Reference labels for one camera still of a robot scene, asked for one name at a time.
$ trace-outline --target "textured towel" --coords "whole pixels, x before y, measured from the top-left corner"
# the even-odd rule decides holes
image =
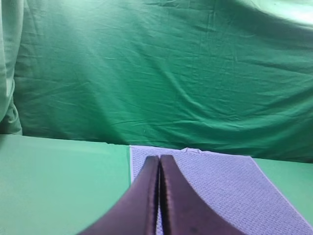
[[[247,235],[313,235],[312,227],[251,157],[131,146],[132,180],[147,156],[161,154],[173,155],[198,195]],[[160,215],[156,234],[163,234]]]

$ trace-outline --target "green cloth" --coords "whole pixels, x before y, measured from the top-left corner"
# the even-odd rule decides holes
[[[20,47],[24,0],[0,0],[0,133],[21,134],[13,103],[14,66]]]
[[[255,159],[267,177],[313,226],[313,164]]]
[[[313,164],[256,161],[313,225]],[[129,185],[128,146],[0,135],[4,234],[77,234]]]
[[[313,27],[247,2],[26,1],[24,133],[312,162]]]

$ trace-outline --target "green tabletop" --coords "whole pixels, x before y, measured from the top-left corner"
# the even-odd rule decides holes
[[[313,164],[256,160],[313,224]],[[129,147],[0,135],[0,232],[74,235],[130,185]]]

